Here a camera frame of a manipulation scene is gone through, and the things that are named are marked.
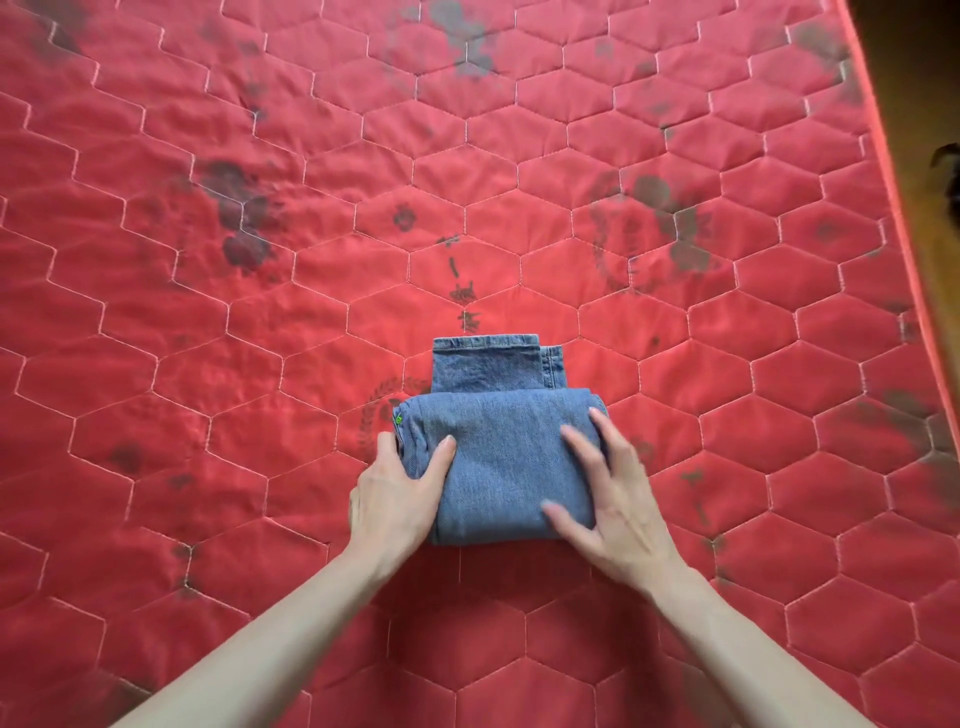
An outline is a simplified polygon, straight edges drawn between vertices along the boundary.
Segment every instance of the dark object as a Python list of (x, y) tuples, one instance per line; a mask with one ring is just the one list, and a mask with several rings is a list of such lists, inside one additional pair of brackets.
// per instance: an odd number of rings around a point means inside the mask
[(945, 144), (933, 153), (930, 166), (937, 166), (944, 157), (954, 157), (953, 174), (947, 185), (947, 200), (953, 224), (960, 227), (960, 144)]

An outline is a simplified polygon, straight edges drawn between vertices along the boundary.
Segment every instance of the forearm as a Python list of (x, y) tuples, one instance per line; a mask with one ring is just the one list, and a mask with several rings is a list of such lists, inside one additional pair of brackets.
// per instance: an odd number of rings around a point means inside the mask
[(650, 598), (723, 691), (744, 728), (869, 728), (846, 700), (685, 571)]
[(116, 728), (271, 725), (386, 574), (348, 549), (187, 670)]

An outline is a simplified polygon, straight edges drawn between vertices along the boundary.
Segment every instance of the right hand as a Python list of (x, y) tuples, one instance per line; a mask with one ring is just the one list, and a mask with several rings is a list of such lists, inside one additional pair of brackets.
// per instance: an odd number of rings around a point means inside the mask
[(557, 533), (597, 569), (649, 595), (664, 578), (686, 573), (687, 566), (667, 531), (634, 446), (600, 410), (591, 408), (590, 419), (607, 444), (609, 468), (603, 453), (581, 432), (570, 425), (560, 432), (587, 473), (596, 527), (580, 525), (557, 503), (546, 501), (543, 512)]

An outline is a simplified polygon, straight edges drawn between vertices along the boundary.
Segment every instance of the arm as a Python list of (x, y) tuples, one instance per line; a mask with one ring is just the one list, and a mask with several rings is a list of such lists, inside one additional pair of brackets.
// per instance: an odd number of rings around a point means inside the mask
[(437, 448), (420, 480), (406, 476), (392, 432), (350, 493), (340, 556), (237, 632), (115, 728), (271, 725), (344, 625), (426, 538), (456, 444)]
[(565, 425), (562, 433), (587, 472), (597, 525), (584, 528), (562, 506), (544, 503), (557, 532), (607, 576), (634, 587), (656, 606), (744, 726), (873, 726), (684, 563), (636, 451), (603, 414), (591, 410), (590, 416), (607, 444), (609, 466), (575, 429)]

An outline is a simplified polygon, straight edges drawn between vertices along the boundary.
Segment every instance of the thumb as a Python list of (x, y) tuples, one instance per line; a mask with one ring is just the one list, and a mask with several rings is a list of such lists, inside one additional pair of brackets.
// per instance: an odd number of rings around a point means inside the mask
[(433, 457), (430, 458), (430, 464), (427, 465), (426, 472), (420, 482), (435, 485), (442, 489), (446, 480), (446, 472), (450, 470), (450, 464), (453, 462), (453, 456), (456, 452), (457, 441), (453, 439), (453, 435), (447, 435), (437, 446), (437, 449), (433, 451)]
[(541, 505), (543, 513), (550, 520), (554, 530), (561, 538), (580, 552), (580, 555), (592, 564), (596, 564), (603, 553), (603, 543), (600, 534), (577, 523), (569, 512), (559, 503), (545, 500)]

